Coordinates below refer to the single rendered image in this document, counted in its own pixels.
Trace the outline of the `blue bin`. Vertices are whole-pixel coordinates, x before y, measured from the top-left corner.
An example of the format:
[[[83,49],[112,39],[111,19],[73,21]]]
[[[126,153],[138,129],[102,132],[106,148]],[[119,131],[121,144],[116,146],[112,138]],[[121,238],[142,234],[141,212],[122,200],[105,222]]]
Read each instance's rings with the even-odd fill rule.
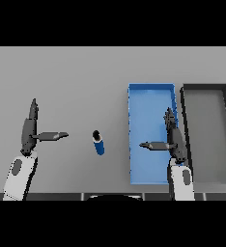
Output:
[[[173,83],[129,83],[128,149],[131,185],[167,184],[169,151],[149,151],[145,142],[167,142],[163,117],[171,108],[179,123],[175,85]]]

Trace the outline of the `dark grey bin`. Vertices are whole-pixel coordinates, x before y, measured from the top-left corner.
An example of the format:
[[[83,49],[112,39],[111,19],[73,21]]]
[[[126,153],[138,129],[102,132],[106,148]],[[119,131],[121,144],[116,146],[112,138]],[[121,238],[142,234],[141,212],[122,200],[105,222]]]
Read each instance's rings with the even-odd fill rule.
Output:
[[[226,84],[183,84],[180,93],[194,180],[226,184]]]

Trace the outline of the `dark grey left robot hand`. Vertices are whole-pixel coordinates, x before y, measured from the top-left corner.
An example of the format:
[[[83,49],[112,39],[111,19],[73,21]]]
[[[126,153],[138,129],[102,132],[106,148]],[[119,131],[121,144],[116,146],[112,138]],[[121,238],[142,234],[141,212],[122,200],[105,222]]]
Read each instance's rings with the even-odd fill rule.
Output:
[[[25,119],[21,132],[21,154],[30,156],[37,142],[53,142],[68,137],[67,132],[38,132],[39,106],[35,99],[32,100],[29,115]]]

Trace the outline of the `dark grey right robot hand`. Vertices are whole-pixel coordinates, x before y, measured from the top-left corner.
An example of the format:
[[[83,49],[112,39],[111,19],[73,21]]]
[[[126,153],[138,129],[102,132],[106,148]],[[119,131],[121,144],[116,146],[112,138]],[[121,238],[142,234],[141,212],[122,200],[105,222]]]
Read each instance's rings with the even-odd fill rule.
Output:
[[[171,108],[167,108],[163,117],[167,132],[166,142],[144,142],[139,146],[150,151],[169,151],[170,156],[175,159],[177,164],[186,161],[185,144],[180,129],[177,127],[175,115]]]

